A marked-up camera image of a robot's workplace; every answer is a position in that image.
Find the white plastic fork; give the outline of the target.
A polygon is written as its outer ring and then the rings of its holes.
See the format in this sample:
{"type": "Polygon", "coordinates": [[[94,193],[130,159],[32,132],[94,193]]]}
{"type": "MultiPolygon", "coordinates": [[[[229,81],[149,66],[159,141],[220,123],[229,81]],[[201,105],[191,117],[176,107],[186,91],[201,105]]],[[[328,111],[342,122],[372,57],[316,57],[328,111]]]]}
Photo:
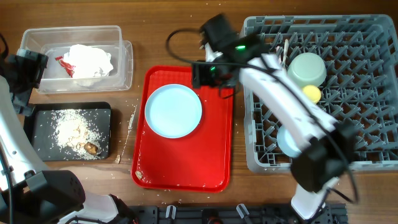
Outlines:
{"type": "Polygon", "coordinates": [[[277,46],[277,47],[275,48],[275,54],[276,54],[278,57],[281,56],[282,52],[283,52],[283,47],[277,46]]]}

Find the white napkin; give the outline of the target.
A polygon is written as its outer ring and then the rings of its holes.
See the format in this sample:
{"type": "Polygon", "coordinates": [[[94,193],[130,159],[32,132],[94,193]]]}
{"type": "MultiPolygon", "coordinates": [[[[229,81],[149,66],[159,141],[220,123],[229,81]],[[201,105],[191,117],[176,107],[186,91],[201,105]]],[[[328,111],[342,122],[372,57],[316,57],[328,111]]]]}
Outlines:
{"type": "Polygon", "coordinates": [[[71,46],[63,59],[75,66],[72,78],[107,77],[114,69],[110,53],[81,44],[71,46]]]}

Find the light blue plate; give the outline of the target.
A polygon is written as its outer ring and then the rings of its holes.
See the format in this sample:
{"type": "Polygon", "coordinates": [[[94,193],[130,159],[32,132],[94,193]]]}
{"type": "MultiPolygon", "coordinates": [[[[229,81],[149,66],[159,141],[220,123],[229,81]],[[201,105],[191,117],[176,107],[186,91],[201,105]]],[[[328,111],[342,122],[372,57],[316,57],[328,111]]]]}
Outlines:
{"type": "Polygon", "coordinates": [[[150,95],[144,116],[157,135],[177,139],[190,134],[199,125],[202,112],[201,101],[191,88],[168,84],[150,95]]]}

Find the white plastic spoon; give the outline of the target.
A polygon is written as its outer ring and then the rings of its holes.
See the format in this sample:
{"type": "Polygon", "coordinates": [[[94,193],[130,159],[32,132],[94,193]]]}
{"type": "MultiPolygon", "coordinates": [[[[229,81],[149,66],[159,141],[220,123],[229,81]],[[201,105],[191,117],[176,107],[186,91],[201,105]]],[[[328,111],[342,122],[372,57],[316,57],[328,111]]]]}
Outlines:
{"type": "Polygon", "coordinates": [[[289,50],[289,40],[285,39],[285,41],[284,41],[284,49],[283,49],[283,57],[282,57],[282,65],[284,67],[286,66],[288,50],[289,50]]]}

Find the food scraps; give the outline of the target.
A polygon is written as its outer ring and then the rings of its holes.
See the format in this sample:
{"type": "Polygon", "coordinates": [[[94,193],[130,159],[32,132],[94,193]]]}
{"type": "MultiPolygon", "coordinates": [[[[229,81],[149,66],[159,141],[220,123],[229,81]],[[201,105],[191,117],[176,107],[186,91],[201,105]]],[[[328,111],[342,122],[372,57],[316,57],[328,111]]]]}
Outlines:
{"type": "Polygon", "coordinates": [[[67,155],[74,154],[74,159],[99,159],[104,134],[94,123],[98,114],[95,113],[93,119],[85,115],[91,115],[91,112],[73,109],[52,111],[53,146],[67,155]]]}

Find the green bowl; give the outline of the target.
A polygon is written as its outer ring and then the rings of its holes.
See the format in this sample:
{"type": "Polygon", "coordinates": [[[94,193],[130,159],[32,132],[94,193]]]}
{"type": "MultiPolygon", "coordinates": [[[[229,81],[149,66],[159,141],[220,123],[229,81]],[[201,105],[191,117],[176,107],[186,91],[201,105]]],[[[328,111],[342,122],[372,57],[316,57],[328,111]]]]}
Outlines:
{"type": "Polygon", "coordinates": [[[319,55],[302,53],[290,63],[287,76],[300,88],[320,86],[326,79],[326,66],[319,55]]]}

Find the yellow cup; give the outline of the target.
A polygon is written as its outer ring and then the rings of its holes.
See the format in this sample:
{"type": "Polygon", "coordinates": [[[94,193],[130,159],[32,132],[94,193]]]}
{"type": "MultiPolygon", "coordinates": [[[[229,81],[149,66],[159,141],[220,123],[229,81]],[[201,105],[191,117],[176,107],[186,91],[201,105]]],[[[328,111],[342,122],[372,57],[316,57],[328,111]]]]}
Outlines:
{"type": "Polygon", "coordinates": [[[322,93],[317,86],[307,85],[302,88],[302,91],[314,104],[317,104],[322,98],[322,93]]]}

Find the light blue bowl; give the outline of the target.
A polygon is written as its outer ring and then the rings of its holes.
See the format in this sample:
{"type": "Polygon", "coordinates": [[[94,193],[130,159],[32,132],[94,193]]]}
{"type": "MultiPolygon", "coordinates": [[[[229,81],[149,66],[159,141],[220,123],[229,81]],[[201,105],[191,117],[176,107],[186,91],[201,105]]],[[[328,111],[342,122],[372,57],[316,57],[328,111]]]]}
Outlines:
{"type": "Polygon", "coordinates": [[[285,126],[281,126],[277,132],[277,145],[286,156],[291,158],[298,157],[302,153],[285,126]]]}

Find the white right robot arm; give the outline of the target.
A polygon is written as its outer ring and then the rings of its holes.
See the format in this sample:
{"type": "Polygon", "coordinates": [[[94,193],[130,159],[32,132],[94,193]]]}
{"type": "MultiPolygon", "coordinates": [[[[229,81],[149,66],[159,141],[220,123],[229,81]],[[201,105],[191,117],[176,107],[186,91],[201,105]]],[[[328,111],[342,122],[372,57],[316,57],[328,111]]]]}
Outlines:
{"type": "Polygon", "coordinates": [[[297,181],[291,207],[305,223],[324,211],[326,199],[343,174],[350,174],[357,130],[351,121],[337,121],[312,103],[287,76],[277,56],[256,34],[244,37],[224,14],[192,29],[201,36],[204,60],[192,61],[194,88],[242,85],[266,104],[289,130],[299,153],[290,171],[297,181]]]}

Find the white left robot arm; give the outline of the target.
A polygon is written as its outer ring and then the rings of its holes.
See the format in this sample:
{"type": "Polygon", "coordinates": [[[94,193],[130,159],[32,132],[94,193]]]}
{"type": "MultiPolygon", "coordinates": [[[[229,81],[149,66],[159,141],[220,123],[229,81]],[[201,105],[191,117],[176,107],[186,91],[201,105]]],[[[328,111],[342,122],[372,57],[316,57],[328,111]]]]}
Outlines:
{"type": "Polygon", "coordinates": [[[1,50],[1,222],[137,223],[136,214],[116,196],[83,189],[69,170],[52,170],[37,155],[18,115],[39,87],[48,57],[30,50],[1,50]]]}

